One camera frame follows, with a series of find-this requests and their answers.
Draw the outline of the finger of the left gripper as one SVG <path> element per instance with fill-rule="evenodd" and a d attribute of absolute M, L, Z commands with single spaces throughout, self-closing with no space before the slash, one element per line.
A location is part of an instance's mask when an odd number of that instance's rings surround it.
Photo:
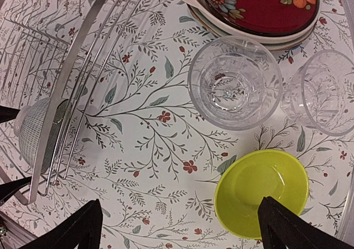
<path fill-rule="evenodd" d="M 27 186 L 31 182 L 31 177 L 26 177 L 16 181 L 10 181 L 9 183 L 1 184 L 1 205 L 3 205 L 8 199 L 10 199 L 18 190 Z"/>
<path fill-rule="evenodd" d="M 16 108 L 0 106 L 0 123 L 5 123 L 16 119 L 19 112 L 20 110 Z"/>

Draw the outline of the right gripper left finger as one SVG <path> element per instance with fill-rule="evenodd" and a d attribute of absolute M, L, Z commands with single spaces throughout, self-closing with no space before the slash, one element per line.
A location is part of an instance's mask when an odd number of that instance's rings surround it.
<path fill-rule="evenodd" d="M 103 213 L 91 200 L 56 228 L 33 241 L 33 248 L 99 248 Z"/>

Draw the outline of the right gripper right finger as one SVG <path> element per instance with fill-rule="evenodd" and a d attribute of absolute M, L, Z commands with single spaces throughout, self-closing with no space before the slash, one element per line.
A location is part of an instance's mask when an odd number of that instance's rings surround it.
<path fill-rule="evenodd" d="M 258 208 L 261 240 L 266 249 L 353 248 L 353 246 L 313 227 L 271 196 Z"/>

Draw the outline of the white grey patterned bowl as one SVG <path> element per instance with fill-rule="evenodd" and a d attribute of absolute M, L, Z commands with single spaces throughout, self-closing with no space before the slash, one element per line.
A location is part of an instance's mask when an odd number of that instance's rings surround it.
<path fill-rule="evenodd" d="M 57 154 L 59 151 L 58 149 L 55 149 L 56 140 L 63 124 L 68 101 L 69 100 L 62 98 L 56 109 L 42 163 L 42 174 L 49 169 L 53 154 Z M 19 138 L 20 152 L 30 167 L 34 166 L 37 156 L 37 147 L 39 145 L 41 129 L 43 127 L 49 102 L 50 98 L 47 97 L 39 100 L 31 106 L 23 107 L 14 122 L 14 134 Z"/>

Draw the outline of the yellow green bowl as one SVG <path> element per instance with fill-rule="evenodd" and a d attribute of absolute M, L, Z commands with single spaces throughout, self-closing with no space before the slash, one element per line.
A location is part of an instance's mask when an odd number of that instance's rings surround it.
<path fill-rule="evenodd" d="M 238 158 L 223 173 L 214 194 L 220 224 L 241 238 L 259 240 L 258 208 L 271 196 L 296 215 L 305 207 L 309 179 L 291 154 L 264 149 Z"/>

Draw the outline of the clear glass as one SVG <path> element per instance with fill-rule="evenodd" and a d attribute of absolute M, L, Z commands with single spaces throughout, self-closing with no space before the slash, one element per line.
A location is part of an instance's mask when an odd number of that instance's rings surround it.
<path fill-rule="evenodd" d="M 197 112 L 229 131 L 245 131 L 271 118 L 282 96 L 282 72 L 273 54 L 252 39 L 228 35 L 193 57 L 188 91 Z"/>
<path fill-rule="evenodd" d="M 285 84 L 281 109 L 328 136 L 353 131 L 353 61 L 336 50 L 317 52 Z"/>

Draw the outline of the clear glass front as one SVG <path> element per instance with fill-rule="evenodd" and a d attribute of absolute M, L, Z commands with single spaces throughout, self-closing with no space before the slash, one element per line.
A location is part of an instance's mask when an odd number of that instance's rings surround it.
<path fill-rule="evenodd" d="M 228 35 L 193 57 L 188 91 L 197 112 L 229 131 L 245 131 L 271 118 L 282 96 L 282 72 L 273 54 L 252 39 Z"/>

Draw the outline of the dark red black plate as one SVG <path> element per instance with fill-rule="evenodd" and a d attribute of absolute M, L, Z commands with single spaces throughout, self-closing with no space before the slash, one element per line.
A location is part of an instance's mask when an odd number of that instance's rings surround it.
<path fill-rule="evenodd" d="M 319 11 L 319 0 L 204 0 L 223 23 L 254 35 L 284 37 L 307 28 Z"/>

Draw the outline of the white ribbed plate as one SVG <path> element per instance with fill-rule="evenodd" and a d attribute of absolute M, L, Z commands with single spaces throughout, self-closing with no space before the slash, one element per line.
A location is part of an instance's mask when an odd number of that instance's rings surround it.
<path fill-rule="evenodd" d="M 233 28 L 222 21 L 218 20 L 216 17 L 214 17 L 208 10 L 207 8 L 207 3 L 204 0 L 182 0 L 183 2 L 187 3 L 190 6 L 193 6 L 197 8 L 211 23 L 222 29 L 223 31 L 229 33 L 230 35 L 240 35 L 240 36 L 245 36 L 251 39 L 256 40 L 259 43 L 266 43 L 266 44 L 279 44 L 279 43 L 288 43 L 290 41 L 293 41 L 295 39 L 299 39 L 302 36 L 311 34 L 313 31 L 316 21 L 318 20 L 319 13 L 320 13 L 320 1 L 319 1 L 319 11 L 315 17 L 315 20 L 305 29 L 303 29 L 300 32 L 297 32 L 293 35 L 289 36 L 284 36 L 284 37 L 265 37 L 265 36 L 260 36 L 260 35 L 254 35 L 249 32 L 243 32 L 241 30 L 238 30 L 236 28 Z"/>

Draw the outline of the pale green flower plate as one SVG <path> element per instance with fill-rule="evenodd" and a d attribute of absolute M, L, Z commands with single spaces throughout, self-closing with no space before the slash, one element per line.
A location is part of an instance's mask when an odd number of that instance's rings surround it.
<path fill-rule="evenodd" d="M 211 23 L 197 8 L 188 5 L 188 9 L 191 15 L 201 23 L 208 31 L 210 31 L 216 37 L 224 37 L 230 35 L 229 33 L 223 31 L 213 23 Z M 269 51 L 281 51 L 281 50 L 289 50 L 293 47 L 299 46 L 303 41 L 307 40 L 310 34 L 300 37 L 299 39 L 295 39 L 288 43 L 279 43 L 279 44 L 266 44 L 262 43 L 264 47 L 266 47 Z"/>

